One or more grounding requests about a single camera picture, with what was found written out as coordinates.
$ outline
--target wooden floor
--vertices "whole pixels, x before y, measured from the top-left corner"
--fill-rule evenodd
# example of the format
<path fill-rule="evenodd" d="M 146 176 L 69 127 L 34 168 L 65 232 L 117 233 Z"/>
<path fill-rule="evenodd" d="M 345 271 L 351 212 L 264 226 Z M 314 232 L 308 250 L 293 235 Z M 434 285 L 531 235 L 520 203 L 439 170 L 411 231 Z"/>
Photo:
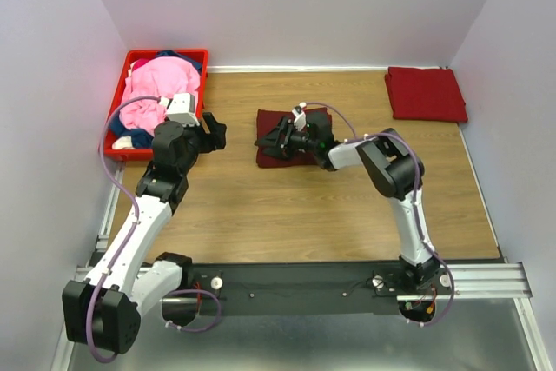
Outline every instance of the wooden floor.
<path fill-rule="evenodd" d="M 196 262 L 302 262 L 395 259 L 399 239 L 387 201 L 362 167 L 259 169 L 255 115 L 323 101 L 340 109 L 358 133 L 393 127 L 425 164 L 423 201 L 429 234 L 448 259 L 497 257 L 466 151 L 455 123 L 395 121 L 382 72 L 211 74 L 207 110 L 228 125 L 225 150 L 201 156 L 189 191 L 149 253 Z M 336 138 L 349 130 L 334 118 Z M 144 163 L 128 164 L 135 190 Z M 129 211 L 120 196 L 113 234 Z"/>

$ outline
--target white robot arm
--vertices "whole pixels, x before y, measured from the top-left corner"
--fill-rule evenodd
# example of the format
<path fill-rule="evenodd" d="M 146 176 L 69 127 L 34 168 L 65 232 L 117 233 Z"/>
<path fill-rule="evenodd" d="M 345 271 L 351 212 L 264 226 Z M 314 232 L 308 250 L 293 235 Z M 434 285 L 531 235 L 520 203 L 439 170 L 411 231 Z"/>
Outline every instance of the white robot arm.
<path fill-rule="evenodd" d="M 331 123 L 322 112 L 305 113 L 305 103 L 294 107 L 278 125 L 255 145 L 263 153 L 289 159 L 295 153 L 311 152 L 318 165 L 328 171 L 363 165 L 376 189 L 390 202 L 400 235 L 401 277 L 407 291 L 426 288 L 440 272 L 434 246 L 427 232 L 422 206 L 420 159 L 393 129 L 352 141 L 334 139 Z"/>
<path fill-rule="evenodd" d="M 182 201 L 187 174 L 199 154 L 226 146 L 226 125 L 204 113 L 206 132 L 189 94 L 162 104 L 168 106 L 170 120 L 155 129 L 153 159 L 137 185 L 134 207 L 102 260 L 84 281 L 68 282 L 62 294 L 68 339 L 90 347 L 94 343 L 92 348 L 115 354 L 129 350 L 141 318 L 159 300 L 190 284 L 192 261 L 177 254 L 162 254 L 147 274 L 136 277 L 155 238 Z M 105 361 L 100 355 L 97 359 Z"/>

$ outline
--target red basket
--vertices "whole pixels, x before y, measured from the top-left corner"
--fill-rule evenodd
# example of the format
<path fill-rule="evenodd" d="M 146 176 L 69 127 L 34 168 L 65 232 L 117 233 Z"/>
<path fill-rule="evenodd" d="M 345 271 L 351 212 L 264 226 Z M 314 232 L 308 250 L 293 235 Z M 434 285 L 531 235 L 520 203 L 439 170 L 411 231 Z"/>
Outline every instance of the red basket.
<path fill-rule="evenodd" d="M 112 112 L 122 103 L 123 90 L 125 89 L 125 79 L 128 76 L 129 66 L 140 58 L 153 59 L 160 50 L 132 50 L 128 52 L 123 63 L 122 74 L 114 93 L 114 99 L 110 105 L 110 112 L 108 113 L 107 120 L 112 115 Z M 207 65 L 209 64 L 209 52 L 207 50 L 174 50 L 192 60 L 202 64 L 201 84 L 199 86 L 199 100 L 197 101 L 197 108 L 195 114 L 201 117 L 202 113 L 202 99 L 205 92 L 205 82 L 207 80 Z M 117 161 L 141 161 L 150 160 L 153 157 L 152 149 L 112 149 L 112 144 L 116 140 L 116 136 L 109 131 L 104 140 L 104 154 L 113 160 Z"/>

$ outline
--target white wall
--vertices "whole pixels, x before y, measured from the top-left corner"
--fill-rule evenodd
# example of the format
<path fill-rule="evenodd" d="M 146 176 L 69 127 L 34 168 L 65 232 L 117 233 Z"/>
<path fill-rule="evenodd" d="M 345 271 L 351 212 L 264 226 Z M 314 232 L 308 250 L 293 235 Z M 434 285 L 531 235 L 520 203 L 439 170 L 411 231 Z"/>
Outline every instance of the white wall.
<path fill-rule="evenodd" d="M 129 47 L 217 65 L 448 65 L 485 0 L 103 0 Z"/>
<path fill-rule="evenodd" d="M 554 364 L 555 28 L 554 0 L 488 0 L 453 60 L 486 205 L 502 252 L 525 264 Z"/>
<path fill-rule="evenodd" d="M 0 369 L 50 370 L 108 184 L 96 146 L 125 49 L 101 0 L 0 0 Z"/>

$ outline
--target red towel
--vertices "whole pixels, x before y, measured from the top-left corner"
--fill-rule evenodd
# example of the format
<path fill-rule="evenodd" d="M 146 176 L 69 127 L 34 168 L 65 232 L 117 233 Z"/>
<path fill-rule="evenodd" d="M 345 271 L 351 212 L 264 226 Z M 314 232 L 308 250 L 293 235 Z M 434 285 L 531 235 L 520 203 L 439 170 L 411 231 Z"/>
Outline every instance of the red towel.
<path fill-rule="evenodd" d="M 327 113 L 326 108 L 306 109 L 305 113 L 311 112 L 324 112 Z M 270 132 L 282 119 L 283 116 L 292 116 L 291 112 L 278 112 L 274 110 L 261 110 L 257 112 L 257 139 L 265 136 Z M 332 122 L 332 117 L 327 113 L 328 120 Z M 292 167 L 294 165 L 316 165 L 313 155 L 310 153 L 299 153 L 291 160 L 284 161 L 273 158 L 272 156 L 265 156 L 262 154 L 262 148 L 257 150 L 256 162 L 262 169 L 273 169 L 278 167 Z"/>
<path fill-rule="evenodd" d="M 394 119 L 467 122 L 453 71 L 389 67 L 384 80 Z"/>

